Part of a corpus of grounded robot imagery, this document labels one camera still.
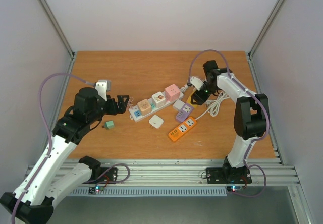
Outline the white power strip pastel sockets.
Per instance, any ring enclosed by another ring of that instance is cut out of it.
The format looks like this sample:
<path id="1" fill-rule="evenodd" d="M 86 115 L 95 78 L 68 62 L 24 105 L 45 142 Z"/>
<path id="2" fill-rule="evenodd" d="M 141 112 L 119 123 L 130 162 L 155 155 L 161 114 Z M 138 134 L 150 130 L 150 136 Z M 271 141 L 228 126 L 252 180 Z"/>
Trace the white power strip pastel sockets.
<path id="1" fill-rule="evenodd" d="M 183 97 L 184 97 L 184 94 L 182 92 L 180 92 L 179 97 L 177 99 L 182 99 Z M 164 105 L 162 105 L 160 107 L 156 107 L 155 104 L 154 104 L 154 101 L 153 101 L 153 99 L 151 97 L 151 98 L 148 99 L 148 102 L 149 102 L 150 108 L 151 108 L 151 111 L 149 113 L 147 113 L 145 115 L 142 115 L 142 112 L 139 109 L 139 106 L 136 105 L 136 106 L 129 109 L 129 113 L 130 113 L 129 118 L 131 120 L 133 120 L 134 122 L 139 122 L 139 121 L 141 121 L 141 120 L 143 120 L 143 119 L 145 119 L 145 118 L 147 118 L 147 117 L 149 117 L 151 115 L 156 114 L 158 111 L 160 111 L 160 110 L 174 104 L 177 99 L 175 99 L 173 101 L 169 101 L 169 100 L 166 99 L 166 102 L 165 102 Z"/>

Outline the white square charger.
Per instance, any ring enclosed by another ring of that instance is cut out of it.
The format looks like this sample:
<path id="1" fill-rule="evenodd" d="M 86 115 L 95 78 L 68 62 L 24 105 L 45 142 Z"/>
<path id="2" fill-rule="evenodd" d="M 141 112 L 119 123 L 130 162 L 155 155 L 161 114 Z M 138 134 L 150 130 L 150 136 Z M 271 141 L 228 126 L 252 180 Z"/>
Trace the white square charger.
<path id="1" fill-rule="evenodd" d="M 183 106 L 184 106 L 184 102 L 182 100 L 177 99 L 175 101 L 175 103 L 172 105 L 173 109 L 175 109 L 176 111 L 179 111 Z"/>

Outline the beige cube socket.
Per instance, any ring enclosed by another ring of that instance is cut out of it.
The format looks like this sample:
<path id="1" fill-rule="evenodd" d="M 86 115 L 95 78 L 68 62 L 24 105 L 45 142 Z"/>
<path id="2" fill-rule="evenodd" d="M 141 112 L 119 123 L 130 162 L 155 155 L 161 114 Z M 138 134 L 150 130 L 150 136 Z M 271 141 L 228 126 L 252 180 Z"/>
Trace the beige cube socket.
<path id="1" fill-rule="evenodd" d="M 144 99 L 144 100 L 138 102 L 137 106 L 138 106 L 142 116 L 145 116 L 145 115 L 151 113 L 151 111 L 152 111 L 152 106 L 151 106 L 150 102 L 148 101 L 148 99 Z"/>

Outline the pink cube socket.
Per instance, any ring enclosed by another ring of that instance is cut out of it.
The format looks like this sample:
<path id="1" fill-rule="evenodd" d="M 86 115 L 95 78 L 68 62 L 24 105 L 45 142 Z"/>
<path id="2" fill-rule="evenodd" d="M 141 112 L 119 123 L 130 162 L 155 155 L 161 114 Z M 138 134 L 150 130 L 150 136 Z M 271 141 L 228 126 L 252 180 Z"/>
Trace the pink cube socket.
<path id="1" fill-rule="evenodd" d="M 180 96 L 180 89 L 177 85 L 172 84 L 165 88 L 166 99 L 170 102 L 177 100 Z"/>

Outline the white cube socket adapter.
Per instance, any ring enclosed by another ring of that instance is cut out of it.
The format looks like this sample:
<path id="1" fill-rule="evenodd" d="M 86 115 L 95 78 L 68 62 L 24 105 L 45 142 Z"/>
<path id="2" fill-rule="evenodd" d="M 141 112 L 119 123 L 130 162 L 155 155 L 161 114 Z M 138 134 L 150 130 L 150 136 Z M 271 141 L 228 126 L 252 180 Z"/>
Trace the white cube socket adapter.
<path id="1" fill-rule="evenodd" d="M 151 97 L 154 107 L 160 108 L 166 104 L 166 98 L 162 92 L 157 92 Z"/>

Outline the white charger with pink cable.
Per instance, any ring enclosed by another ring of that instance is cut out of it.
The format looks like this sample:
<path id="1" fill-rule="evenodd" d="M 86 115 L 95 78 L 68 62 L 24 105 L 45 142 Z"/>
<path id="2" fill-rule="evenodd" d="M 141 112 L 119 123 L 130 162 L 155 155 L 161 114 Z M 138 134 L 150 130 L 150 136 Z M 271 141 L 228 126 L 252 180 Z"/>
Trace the white charger with pink cable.
<path id="1" fill-rule="evenodd" d="M 132 109 L 132 108 L 134 107 L 134 105 L 133 105 L 133 103 L 132 103 L 132 102 L 133 102 L 133 100 L 134 100 L 134 98 L 130 96 L 129 101 L 128 101 L 128 103 L 127 103 L 126 110 L 130 110 L 130 109 Z"/>

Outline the yellow cube socket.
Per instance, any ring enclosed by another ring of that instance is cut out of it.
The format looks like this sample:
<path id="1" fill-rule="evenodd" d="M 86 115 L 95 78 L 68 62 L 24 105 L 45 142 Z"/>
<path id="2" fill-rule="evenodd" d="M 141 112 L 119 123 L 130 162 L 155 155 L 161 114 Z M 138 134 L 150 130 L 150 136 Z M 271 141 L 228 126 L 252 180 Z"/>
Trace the yellow cube socket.
<path id="1" fill-rule="evenodd" d="M 189 94 L 189 96 L 188 96 L 188 98 L 187 98 L 187 100 L 186 100 L 186 103 L 187 104 L 190 104 L 193 108 L 197 108 L 197 104 L 193 104 L 192 102 L 191 102 L 191 99 L 192 99 L 192 95 L 194 94 L 194 92 L 195 92 L 195 90 L 192 90 L 192 92 Z"/>

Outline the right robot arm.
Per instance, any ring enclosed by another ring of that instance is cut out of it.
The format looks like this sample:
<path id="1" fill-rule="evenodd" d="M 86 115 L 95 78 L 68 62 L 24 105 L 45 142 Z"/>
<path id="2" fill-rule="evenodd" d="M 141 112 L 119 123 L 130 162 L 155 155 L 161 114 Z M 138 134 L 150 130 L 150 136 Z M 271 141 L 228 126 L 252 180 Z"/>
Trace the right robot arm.
<path id="1" fill-rule="evenodd" d="M 270 128 L 268 97 L 244 86 L 230 69 L 219 68 L 216 61 L 203 64 L 206 80 L 191 96 L 193 105 L 203 105 L 211 95 L 223 91 L 235 103 L 234 129 L 237 134 L 222 167 L 206 169 L 210 184 L 251 183 L 247 159 L 255 143 Z"/>

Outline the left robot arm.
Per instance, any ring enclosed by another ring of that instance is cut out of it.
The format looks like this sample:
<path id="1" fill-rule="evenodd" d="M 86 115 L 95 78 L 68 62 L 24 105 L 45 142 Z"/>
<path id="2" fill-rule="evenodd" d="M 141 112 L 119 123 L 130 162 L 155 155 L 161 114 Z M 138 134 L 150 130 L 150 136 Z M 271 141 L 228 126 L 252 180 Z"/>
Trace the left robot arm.
<path id="1" fill-rule="evenodd" d="M 113 174 L 115 166 L 102 169 L 101 163 L 89 156 L 54 182 L 58 170 L 82 138 L 100 123 L 105 115 L 123 114 L 130 97 L 116 99 L 101 96 L 98 90 L 85 87 L 75 95 L 74 104 L 60 118 L 49 134 L 49 143 L 36 165 L 14 192 L 5 192 L 1 205 L 12 215 L 12 223 L 47 223 L 55 207 L 76 187 L 97 183 L 106 173 Z"/>

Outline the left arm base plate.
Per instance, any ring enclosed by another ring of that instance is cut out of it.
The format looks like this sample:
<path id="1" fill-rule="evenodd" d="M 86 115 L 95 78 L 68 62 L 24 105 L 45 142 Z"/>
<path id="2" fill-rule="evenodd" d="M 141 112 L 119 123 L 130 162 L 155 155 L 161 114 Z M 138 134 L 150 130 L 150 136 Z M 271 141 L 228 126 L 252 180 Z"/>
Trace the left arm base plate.
<path id="1" fill-rule="evenodd" d="M 117 175 L 118 175 L 118 168 L 113 167 L 113 168 L 107 168 L 107 167 L 102 167 L 100 171 L 98 171 L 95 174 L 92 174 L 90 179 L 86 181 L 86 184 L 97 184 L 101 182 L 115 182 L 117 180 Z"/>

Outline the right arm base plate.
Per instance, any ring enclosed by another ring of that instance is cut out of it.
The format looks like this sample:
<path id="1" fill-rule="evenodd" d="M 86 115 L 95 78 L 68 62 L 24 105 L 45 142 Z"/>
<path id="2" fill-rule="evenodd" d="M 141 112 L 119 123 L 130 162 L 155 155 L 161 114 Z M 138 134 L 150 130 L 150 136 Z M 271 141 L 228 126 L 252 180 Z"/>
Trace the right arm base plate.
<path id="1" fill-rule="evenodd" d="M 246 167 L 224 169 L 223 167 L 206 168 L 208 184 L 251 184 L 250 170 Z"/>

